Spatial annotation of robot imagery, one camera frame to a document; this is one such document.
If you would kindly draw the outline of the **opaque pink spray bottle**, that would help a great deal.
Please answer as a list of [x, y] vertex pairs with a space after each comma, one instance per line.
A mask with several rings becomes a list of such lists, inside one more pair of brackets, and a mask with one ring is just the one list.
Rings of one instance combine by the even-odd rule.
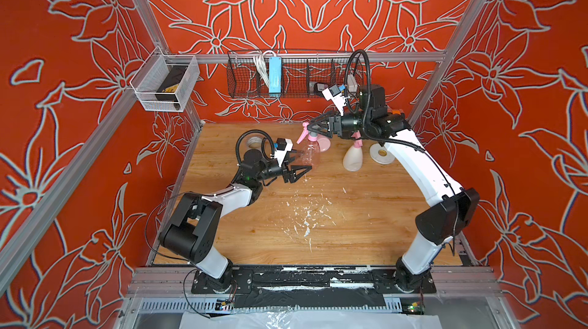
[[329, 138], [318, 138], [316, 142], [321, 152], [326, 152], [331, 147], [331, 140]]

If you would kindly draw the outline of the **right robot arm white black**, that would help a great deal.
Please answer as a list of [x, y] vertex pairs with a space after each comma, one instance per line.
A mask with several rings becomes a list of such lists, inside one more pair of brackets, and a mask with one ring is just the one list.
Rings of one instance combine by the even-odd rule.
[[416, 219], [417, 234], [395, 266], [394, 284], [403, 293], [418, 290], [430, 275], [435, 258], [467, 227], [479, 203], [479, 194], [454, 180], [420, 143], [404, 113], [387, 107], [385, 90], [374, 86], [365, 73], [362, 85], [350, 89], [349, 79], [324, 91], [336, 109], [304, 125], [311, 135], [371, 140], [383, 146], [412, 177], [428, 209]]

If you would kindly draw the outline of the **transparent pink spray bottle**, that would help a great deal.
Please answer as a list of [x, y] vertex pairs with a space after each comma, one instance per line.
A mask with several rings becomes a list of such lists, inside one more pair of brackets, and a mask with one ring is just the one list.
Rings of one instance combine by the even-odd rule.
[[310, 166], [316, 168], [320, 163], [320, 146], [317, 142], [304, 140], [296, 147], [295, 165]]

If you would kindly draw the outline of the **white spray bottle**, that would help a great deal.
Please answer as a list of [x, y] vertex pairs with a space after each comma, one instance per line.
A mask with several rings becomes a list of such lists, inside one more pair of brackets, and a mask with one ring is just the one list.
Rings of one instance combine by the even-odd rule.
[[363, 165], [363, 151], [362, 147], [352, 145], [346, 152], [343, 158], [343, 167], [347, 171], [357, 172]]

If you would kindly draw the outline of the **pink grey spray nozzle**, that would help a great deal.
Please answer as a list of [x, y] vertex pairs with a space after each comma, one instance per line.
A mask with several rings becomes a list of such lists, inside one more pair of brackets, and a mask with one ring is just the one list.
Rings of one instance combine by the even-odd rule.
[[309, 129], [309, 122], [303, 122], [303, 131], [299, 136], [296, 143], [300, 145], [304, 141], [308, 141], [311, 143], [317, 143], [319, 139], [319, 134], [316, 131], [312, 131]]

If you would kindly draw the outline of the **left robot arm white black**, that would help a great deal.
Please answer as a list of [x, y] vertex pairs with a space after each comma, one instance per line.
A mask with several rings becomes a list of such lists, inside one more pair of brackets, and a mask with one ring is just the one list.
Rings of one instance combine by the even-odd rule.
[[296, 183], [312, 170], [288, 138], [272, 139], [260, 129], [241, 134], [235, 144], [237, 172], [212, 194], [187, 192], [159, 232], [159, 245], [192, 264], [215, 293], [232, 289], [233, 263], [214, 247], [221, 218], [255, 203], [263, 189], [281, 178]]

